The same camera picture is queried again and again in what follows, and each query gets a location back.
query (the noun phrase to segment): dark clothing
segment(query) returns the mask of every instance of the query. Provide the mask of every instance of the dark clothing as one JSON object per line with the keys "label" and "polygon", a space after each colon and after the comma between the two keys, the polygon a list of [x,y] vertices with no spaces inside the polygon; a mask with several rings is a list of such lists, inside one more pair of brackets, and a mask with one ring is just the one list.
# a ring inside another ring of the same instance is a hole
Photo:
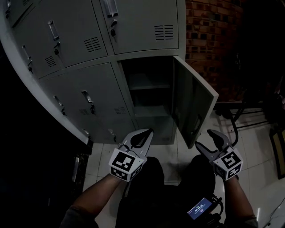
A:
{"label": "dark clothing", "polygon": [[[203,156],[198,155],[192,160],[182,174],[179,186],[164,185],[158,159],[148,157],[143,169],[130,182],[127,197],[120,202],[116,228],[196,227],[187,212],[204,197],[211,199],[214,190],[213,168]],[[256,219],[240,225],[257,227]],[[61,228],[70,227],[98,226],[94,219],[90,220],[88,215],[71,208],[61,224]]]}

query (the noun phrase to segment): forearm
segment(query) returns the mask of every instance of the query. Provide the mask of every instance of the forearm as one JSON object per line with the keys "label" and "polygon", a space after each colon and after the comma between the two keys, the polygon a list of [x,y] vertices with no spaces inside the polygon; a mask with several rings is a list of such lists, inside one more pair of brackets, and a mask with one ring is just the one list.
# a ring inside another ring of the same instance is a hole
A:
{"label": "forearm", "polygon": [[121,180],[110,174],[84,191],[73,203],[73,207],[85,210],[95,217],[109,201]]}
{"label": "forearm", "polygon": [[252,207],[235,176],[224,181],[224,188],[227,218],[246,219],[254,217]]}

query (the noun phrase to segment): lit screen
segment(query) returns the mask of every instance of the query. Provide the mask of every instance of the lit screen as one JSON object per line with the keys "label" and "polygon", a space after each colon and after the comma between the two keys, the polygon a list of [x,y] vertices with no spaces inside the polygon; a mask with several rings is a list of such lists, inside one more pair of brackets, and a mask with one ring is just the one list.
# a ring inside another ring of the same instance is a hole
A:
{"label": "lit screen", "polygon": [[188,211],[188,215],[195,220],[200,215],[202,215],[203,212],[211,206],[211,204],[212,203],[209,200],[203,198],[195,207]]}

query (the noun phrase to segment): black pants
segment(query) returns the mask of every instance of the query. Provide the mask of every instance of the black pants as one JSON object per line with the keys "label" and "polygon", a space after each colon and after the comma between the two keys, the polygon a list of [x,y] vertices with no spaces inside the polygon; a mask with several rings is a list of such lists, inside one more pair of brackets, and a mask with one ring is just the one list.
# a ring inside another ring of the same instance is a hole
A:
{"label": "black pants", "polygon": [[183,220],[178,217],[188,216],[187,212],[202,198],[212,197],[215,175],[203,156],[196,156],[181,177],[179,186],[164,185],[158,159],[148,157],[142,170],[131,181],[127,197],[121,200],[116,227],[156,227],[167,221],[166,218],[173,218],[177,225],[178,220]]}

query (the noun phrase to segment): qr code-like tag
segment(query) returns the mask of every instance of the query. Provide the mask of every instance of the qr code-like tag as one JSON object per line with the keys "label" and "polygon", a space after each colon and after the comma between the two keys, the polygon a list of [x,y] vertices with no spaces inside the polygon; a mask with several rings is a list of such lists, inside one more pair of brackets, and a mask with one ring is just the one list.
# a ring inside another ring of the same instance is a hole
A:
{"label": "qr code-like tag", "polygon": [[228,180],[241,171],[243,159],[239,151],[235,148],[215,160],[213,164],[215,173],[224,180]]}
{"label": "qr code-like tag", "polygon": [[110,174],[129,182],[141,171],[144,163],[143,159],[114,149],[109,161]]}

